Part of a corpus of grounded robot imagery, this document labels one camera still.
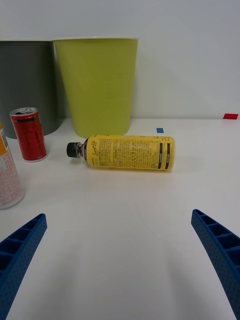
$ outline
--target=plastic bottle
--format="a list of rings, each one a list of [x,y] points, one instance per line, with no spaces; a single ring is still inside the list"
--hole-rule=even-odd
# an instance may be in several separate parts
[[[23,196],[24,191],[0,123],[0,210],[16,205]]]
[[[171,170],[175,141],[169,136],[93,135],[83,144],[70,142],[66,153],[93,167]]]

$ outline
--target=soda can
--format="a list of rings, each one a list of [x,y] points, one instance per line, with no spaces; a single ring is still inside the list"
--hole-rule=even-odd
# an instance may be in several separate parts
[[[44,134],[37,108],[20,108],[10,112],[22,157],[37,162],[47,156]]]
[[[0,123],[0,209],[16,205],[23,196],[24,191]]]

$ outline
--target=yellow bottle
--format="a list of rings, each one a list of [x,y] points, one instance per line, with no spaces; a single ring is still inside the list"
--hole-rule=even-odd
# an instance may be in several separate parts
[[[169,136],[93,135],[83,144],[70,142],[66,153],[93,167],[171,170],[175,142]]]

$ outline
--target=bottle label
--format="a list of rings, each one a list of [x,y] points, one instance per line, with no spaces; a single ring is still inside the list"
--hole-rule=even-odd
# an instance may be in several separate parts
[[[103,168],[170,170],[174,153],[169,136],[94,135],[87,141],[86,161]]]

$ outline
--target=orange and white bottle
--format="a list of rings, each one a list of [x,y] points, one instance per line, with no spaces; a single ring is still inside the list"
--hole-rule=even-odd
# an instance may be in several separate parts
[[[23,196],[24,191],[0,123],[0,209],[16,205]]]

